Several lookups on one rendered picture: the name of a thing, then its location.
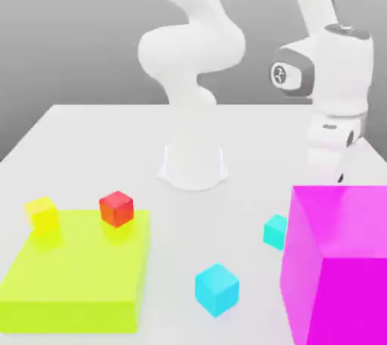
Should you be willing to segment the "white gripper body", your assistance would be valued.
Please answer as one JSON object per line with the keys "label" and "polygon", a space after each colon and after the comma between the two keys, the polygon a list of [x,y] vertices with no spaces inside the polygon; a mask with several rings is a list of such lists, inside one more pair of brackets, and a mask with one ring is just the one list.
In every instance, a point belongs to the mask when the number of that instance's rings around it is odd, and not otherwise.
{"label": "white gripper body", "polygon": [[335,185],[344,178],[347,147],[330,147],[309,143],[307,146],[306,177],[312,185]]}

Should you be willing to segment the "small turquoise cube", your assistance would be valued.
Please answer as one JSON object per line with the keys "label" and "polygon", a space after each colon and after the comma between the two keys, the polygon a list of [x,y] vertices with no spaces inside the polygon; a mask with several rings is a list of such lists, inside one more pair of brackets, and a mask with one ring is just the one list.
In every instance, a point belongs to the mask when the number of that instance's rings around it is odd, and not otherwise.
{"label": "small turquoise cube", "polygon": [[272,216],[264,225],[263,241],[278,250],[283,250],[286,239],[286,227],[286,217],[278,214]]}

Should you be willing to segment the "small cyan cube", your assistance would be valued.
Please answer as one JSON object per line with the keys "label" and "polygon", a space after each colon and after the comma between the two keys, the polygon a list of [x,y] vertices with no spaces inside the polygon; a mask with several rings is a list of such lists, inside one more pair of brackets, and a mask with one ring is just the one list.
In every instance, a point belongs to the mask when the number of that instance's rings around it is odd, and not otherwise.
{"label": "small cyan cube", "polygon": [[215,263],[195,275],[195,297],[197,302],[216,318],[238,303],[239,278],[221,263]]}

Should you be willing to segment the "small red cube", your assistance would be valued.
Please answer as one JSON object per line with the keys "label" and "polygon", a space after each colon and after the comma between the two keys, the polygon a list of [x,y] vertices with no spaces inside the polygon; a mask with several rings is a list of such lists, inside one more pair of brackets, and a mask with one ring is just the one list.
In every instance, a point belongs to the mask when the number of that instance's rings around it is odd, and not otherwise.
{"label": "small red cube", "polygon": [[119,228],[134,218],[134,202],[131,197],[121,191],[115,191],[99,200],[103,221]]}

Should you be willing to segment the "small yellow cube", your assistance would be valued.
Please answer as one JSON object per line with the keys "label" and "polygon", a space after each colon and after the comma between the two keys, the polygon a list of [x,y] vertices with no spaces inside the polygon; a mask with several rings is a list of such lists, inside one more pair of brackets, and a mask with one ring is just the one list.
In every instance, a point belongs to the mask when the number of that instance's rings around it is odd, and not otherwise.
{"label": "small yellow cube", "polygon": [[59,227],[58,211],[49,197],[40,197],[24,204],[33,232],[41,234]]}

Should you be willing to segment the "large magenta box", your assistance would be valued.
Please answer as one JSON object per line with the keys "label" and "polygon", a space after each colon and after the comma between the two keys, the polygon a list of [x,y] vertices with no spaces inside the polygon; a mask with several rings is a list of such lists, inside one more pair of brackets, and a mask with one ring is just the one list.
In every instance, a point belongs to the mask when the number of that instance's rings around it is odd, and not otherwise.
{"label": "large magenta box", "polygon": [[387,345],[387,185],[294,187],[280,289],[295,345]]}

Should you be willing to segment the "large lime green box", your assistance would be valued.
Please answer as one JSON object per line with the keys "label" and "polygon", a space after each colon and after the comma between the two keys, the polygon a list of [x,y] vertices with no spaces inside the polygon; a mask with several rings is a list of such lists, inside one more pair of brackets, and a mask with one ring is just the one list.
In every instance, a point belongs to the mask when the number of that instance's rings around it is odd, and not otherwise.
{"label": "large lime green box", "polygon": [[98,210],[61,210],[60,228],[30,233],[0,282],[5,334],[131,334],[138,330],[150,213],[114,228]]}

